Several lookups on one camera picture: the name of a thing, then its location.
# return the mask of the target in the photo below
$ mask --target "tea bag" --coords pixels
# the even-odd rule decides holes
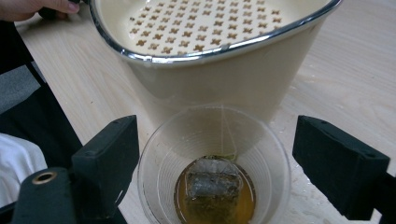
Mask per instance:
[[[231,161],[206,157],[188,170],[186,204],[200,223],[235,223],[235,207],[243,181]]]

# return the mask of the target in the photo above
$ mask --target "hand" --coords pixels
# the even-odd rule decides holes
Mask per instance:
[[[59,18],[79,11],[79,4],[68,0],[0,0],[0,21],[24,21],[42,7],[57,10]]]

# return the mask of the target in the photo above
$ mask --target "cream colored container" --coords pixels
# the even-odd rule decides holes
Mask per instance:
[[[132,68],[151,120],[237,106],[268,121],[341,0],[95,0],[107,44]]]

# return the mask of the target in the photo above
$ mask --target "white cloth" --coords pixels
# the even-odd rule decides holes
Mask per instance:
[[[46,168],[43,153],[37,145],[0,133],[0,207],[16,202],[22,181]]]

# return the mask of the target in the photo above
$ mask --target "perforated bottom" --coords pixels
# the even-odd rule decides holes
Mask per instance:
[[[237,43],[287,23],[264,0],[149,1],[127,20],[131,50],[168,56]]]

